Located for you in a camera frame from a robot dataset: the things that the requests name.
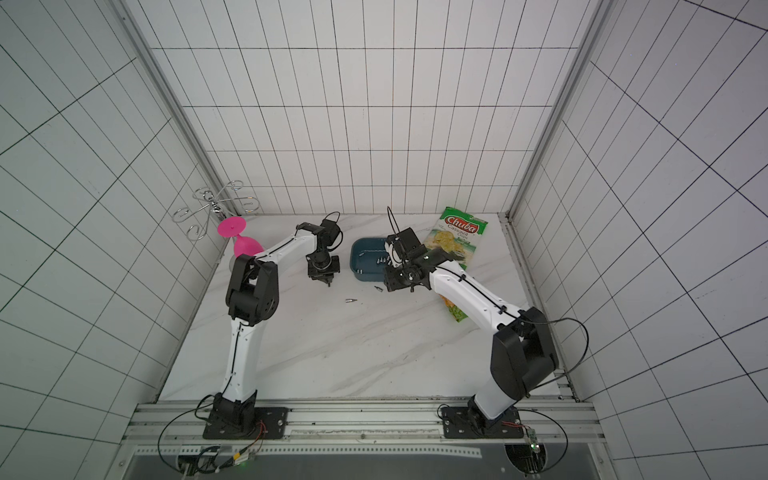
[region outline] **chip bag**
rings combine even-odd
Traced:
[[[453,255],[464,270],[467,270],[467,266],[475,255],[475,250],[477,250],[480,237],[485,231],[486,225],[488,225],[486,221],[473,217],[470,214],[465,214],[461,210],[446,207],[440,216],[440,220],[435,223],[432,231],[429,232],[426,240],[424,240],[424,245],[430,250],[441,247]],[[451,300],[445,297],[442,299],[457,322],[467,318],[466,314],[454,305]]]

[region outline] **black mounting plate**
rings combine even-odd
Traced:
[[[339,262],[339,256],[334,255],[331,257],[331,263],[325,269],[318,269],[311,261],[307,261],[306,274],[310,276],[312,280],[320,280],[325,282],[328,286],[331,286],[333,282],[333,274],[341,271],[341,263]]]
[[[469,407],[443,406],[440,409],[443,436],[447,439],[521,439],[525,434],[523,428],[502,425],[502,422],[520,422],[517,409],[507,409],[483,434],[472,427],[468,411]]]
[[[257,407],[256,428],[244,435],[238,429],[217,419],[206,422],[203,438],[206,440],[255,440],[259,436],[259,421],[264,422],[265,440],[277,440],[283,437],[286,429],[288,409],[285,407]]]

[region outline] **pink wine glass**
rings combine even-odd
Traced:
[[[240,234],[245,230],[246,221],[242,217],[229,217],[219,223],[219,235],[225,238],[237,237],[235,239],[235,257],[240,255],[256,255],[264,251],[261,243],[251,237],[242,237]]]

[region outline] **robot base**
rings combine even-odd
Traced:
[[[203,438],[206,440],[255,440],[260,433],[259,422],[264,422],[262,436],[266,440],[281,439],[285,433],[288,409],[283,407],[255,407],[256,393],[245,402],[232,402],[216,394],[213,408],[206,421]]]
[[[288,409],[281,407],[255,408],[253,428],[245,433],[219,419],[209,419],[203,431],[203,438],[206,440],[255,440],[259,436],[259,421],[262,421],[266,426],[266,431],[262,435],[265,440],[281,439],[285,433],[287,416]]]
[[[443,406],[440,411],[442,434],[447,439],[521,439],[525,431],[521,427],[502,425],[502,422],[519,423],[520,415],[514,407],[484,429],[479,429],[470,419],[470,408]]]

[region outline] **blue plastic tray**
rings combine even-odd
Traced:
[[[389,254],[384,249],[385,237],[363,237],[352,244],[349,268],[361,282],[383,282],[384,266]]]

